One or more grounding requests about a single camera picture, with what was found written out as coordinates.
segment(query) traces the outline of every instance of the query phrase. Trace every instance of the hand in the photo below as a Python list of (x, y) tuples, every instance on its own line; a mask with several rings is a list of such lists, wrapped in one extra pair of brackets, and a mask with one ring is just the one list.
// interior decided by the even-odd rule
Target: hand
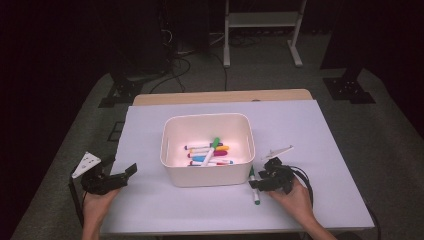
[(83, 206), (83, 240), (99, 239), (99, 232), (103, 219), (109, 211), (113, 199), (118, 195), (120, 190), (121, 189), (115, 189), (105, 195), (86, 193)]
[(280, 203), (302, 226), (315, 221), (308, 189), (297, 178), (293, 179), (293, 189), (289, 194), (271, 191), (268, 195)]
[(316, 220), (312, 204), (306, 189), (297, 178), (293, 180), (293, 189), (289, 194), (284, 192), (268, 192), (268, 195), (283, 206), (307, 233), (315, 240), (336, 239)]

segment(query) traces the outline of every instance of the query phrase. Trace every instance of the floor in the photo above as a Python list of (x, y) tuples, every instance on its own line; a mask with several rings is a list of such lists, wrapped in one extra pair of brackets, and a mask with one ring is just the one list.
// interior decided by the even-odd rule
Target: floor
[[(304, 64), (301, 68), (296, 68), (291, 59), (286, 45), (289, 37), (257, 37), (252, 39), (255, 44), (251, 46), (231, 47), (231, 67), (227, 69), (220, 62), (222, 48), (219, 47), (210, 49), (209, 53), (186, 56), (184, 60), (174, 61), (174, 73), (181, 75), (180, 84), (168, 75), (144, 84), (141, 93), (309, 90), (321, 107), (364, 201), (378, 219), (382, 239), (422, 239), (423, 139), (390, 98), (382, 81), (367, 70), (361, 72), (358, 81), (372, 95), (375, 104), (351, 104), (331, 98), (323, 78), (339, 77), (344, 70), (320, 70), (330, 34), (299, 36), (297, 46)], [(106, 74), (92, 89), (12, 239), (80, 237), (81, 227), (67, 187), (68, 174), (85, 151), (102, 156), (116, 152), (118, 142), (114, 139), (119, 138), (119, 133), (112, 139), (110, 134), (116, 123), (125, 120), (130, 103), (99, 108), (112, 86), (113, 81)], [(377, 239), (376, 228), (355, 234), (364, 240)], [(104, 236), (102, 239), (154, 237)]]

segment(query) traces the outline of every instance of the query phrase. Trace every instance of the white shelf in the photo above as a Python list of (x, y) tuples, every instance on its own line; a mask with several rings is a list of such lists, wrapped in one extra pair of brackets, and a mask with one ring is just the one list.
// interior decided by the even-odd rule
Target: white shelf
[(294, 27), (298, 12), (230, 13), (229, 27)]

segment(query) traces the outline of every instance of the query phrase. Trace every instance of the white table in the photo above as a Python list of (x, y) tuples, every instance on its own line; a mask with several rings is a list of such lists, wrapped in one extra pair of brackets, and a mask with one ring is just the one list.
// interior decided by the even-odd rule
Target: white table
[(266, 194), (253, 203), (249, 184), (178, 188), (160, 162), (162, 130), (174, 116), (242, 113), (249, 118), (256, 158), (293, 145), (280, 156), (302, 168), (314, 191), (314, 212), (329, 230), (374, 227), (315, 100), (146, 105), (129, 107), (112, 173), (137, 163), (103, 222), (102, 234), (228, 234), (302, 231)]

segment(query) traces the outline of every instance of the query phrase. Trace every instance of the marker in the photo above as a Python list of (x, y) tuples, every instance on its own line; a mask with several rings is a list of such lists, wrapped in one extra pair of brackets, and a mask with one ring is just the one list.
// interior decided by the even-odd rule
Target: marker
[(219, 144), (219, 138), (215, 138), (215, 140), (213, 140), (211, 149), (209, 150), (208, 154), (206, 155), (205, 160), (203, 160), (203, 162), (202, 162), (202, 166), (207, 166), (212, 155), (215, 156), (214, 151), (215, 151), (215, 148), (218, 146), (218, 144)]
[[(203, 157), (203, 156), (192, 157), (191, 160), (193, 160), (195, 162), (203, 162), (203, 160), (205, 160), (205, 157)], [(209, 162), (223, 162), (223, 163), (228, 163), (228, 164), (234, 163), (232, 160), (223, 159), (223, 158), (211, 158), (209, 160)]]
[(188, 151), (189, 151), (189, 153), (201, 153), (201, 152), (207, 153), (207, 152), (209, 152), (209, 149), (211, 149), (211, 148), (210, 147), (207, 147), (207, 148), (190, 148)]
[[(210, 148), (209, 151), (212, 151), (211, 153), (211, 157), (219, 157), (219, 156), (225, 156), (228, 154), (227, 151), (214, 151), (213, 148)], [(205, 157), (208, 155), (208, 152), (201, 152), (201, 153), (189, 153), (187, 154), (187, 157), (192, 158), (192, 157)]]
[[(190, 161), (190, 165), (192, 166), (202, 166), (203, 162), (196, 162), (196, 161)], [(209, 162), (207, 166), (225, 166), (228, 165), (228, 163), (222, 163), (222, 162)]]
[[(190, 148), (189, 152), (190, 153), (198, 153), (198, 152), (209, 152), (210, 147), (207, 148)], [(230, 149), (229, 146), (218, 146), (215, 148), (215, 151), (226, 151)]]
[(192, 149), (192, 148), (205, 148), (205, 147), (210, 148), (210, 147), (212, 147), (212, 144), (213, 143), (209, 143), (209, 144), (188, 144), (187, 146), (184, 146), (184, 149), (189, 150), (189, 149)]
[[(250, 181), (255, 181), (255, 171), (253, 170), (253, 166), (252, 168), (250, 168), (250, 173), (249, 173), (249, 178)], [(252, 189), (253, 191), (253, 200), (255, 201), (256, 205), (261, 204), (261, 201), (259, 200), (259, 192), (258, 189)]]

